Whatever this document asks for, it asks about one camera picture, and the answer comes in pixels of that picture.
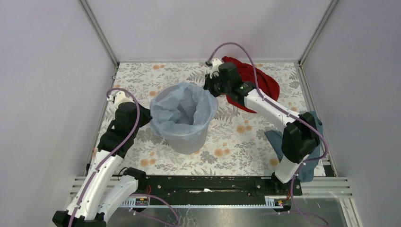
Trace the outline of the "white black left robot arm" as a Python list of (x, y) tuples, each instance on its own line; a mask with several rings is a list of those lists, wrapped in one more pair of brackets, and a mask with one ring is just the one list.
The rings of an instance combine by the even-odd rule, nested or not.
[(58, 227), (105, 227), (110, 217), (130, 194), (142, 194), (147, 187), (144, 171), (129, 167), (108, 194), (106, 186), (123, 161), (140, 127), (151, 120), (150, 110), (124, 102), (117, 105), (115, 119), (101, 136), (98, 151), (86, 179), (66, 210), (55, 212)]

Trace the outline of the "light blue plastic trash bag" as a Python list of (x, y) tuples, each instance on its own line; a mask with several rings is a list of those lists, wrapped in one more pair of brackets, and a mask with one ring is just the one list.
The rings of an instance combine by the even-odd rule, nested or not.
[(150, 127), (158, 137), (194, 142), (217, 112), (218, 100), (202, 87), (181, 82), (160, 91), (150, 102)]

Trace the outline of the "grey plastic trash bin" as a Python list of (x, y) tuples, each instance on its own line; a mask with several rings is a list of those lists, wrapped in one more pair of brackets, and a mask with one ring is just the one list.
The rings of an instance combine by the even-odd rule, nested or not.
[(192, 154), (199, 151), (206, 142), (208, 128), (205, 128), (201, 133), (195, 136), (194, 141), (184, 139), (166, 139), (168, 145), (177, 153)]

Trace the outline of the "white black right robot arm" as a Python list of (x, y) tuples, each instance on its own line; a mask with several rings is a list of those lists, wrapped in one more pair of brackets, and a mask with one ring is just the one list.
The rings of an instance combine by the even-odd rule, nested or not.
[(204, 89), (214, 96), (228, 95), (234, 102), (269, 120), (282, 133), (283, 158), (271, 182), (274, 193), (283, 195), (290, 189), (289, 181), (310, 154), (320, 145), (319, 132), (313, 116), (299, 114), (279, 104), (259, 87), (257, 71), (253, 68), (254, 82), (244, 81), (232, 62), (214, 58), (205, 62), (209, 71), (205, 75)]

